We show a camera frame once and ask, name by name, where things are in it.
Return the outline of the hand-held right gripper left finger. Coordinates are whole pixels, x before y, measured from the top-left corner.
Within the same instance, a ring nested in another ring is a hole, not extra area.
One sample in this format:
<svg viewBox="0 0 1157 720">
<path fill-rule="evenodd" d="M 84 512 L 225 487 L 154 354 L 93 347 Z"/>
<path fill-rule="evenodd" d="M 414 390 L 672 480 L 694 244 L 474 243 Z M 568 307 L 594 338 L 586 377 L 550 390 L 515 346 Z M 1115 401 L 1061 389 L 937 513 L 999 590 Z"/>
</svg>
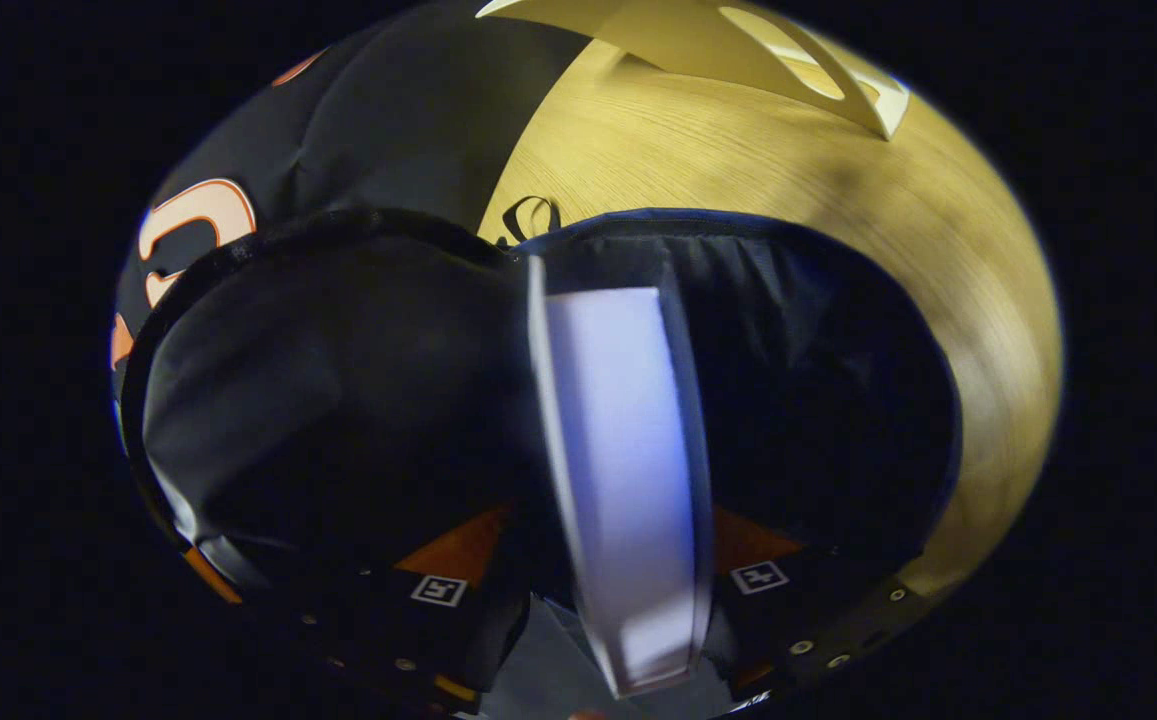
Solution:
<svg viewBox="0 0 1157 720">
<path fill-rule="evenodd" d="M 300 638 L 345 683 L 410 714 L 476 714 L 529 615 L 508 505 L 399 561 L 353 564 L 293 609 Z"/>
</svg>

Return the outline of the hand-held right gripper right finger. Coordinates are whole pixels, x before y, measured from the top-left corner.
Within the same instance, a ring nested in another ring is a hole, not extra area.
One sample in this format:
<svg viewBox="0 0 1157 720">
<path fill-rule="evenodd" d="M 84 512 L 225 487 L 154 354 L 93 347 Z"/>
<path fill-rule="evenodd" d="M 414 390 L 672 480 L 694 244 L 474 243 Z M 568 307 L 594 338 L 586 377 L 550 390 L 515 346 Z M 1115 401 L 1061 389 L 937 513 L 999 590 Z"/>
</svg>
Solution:
<svg viewBox="0 0 1157 720">
<path fill-rule="evenodd" d="M 793 539 L 718 505 L 712 521 L 709 662 L 734 701 L 815 688 L 936 607 L 886 560 Z"/>
</svg>

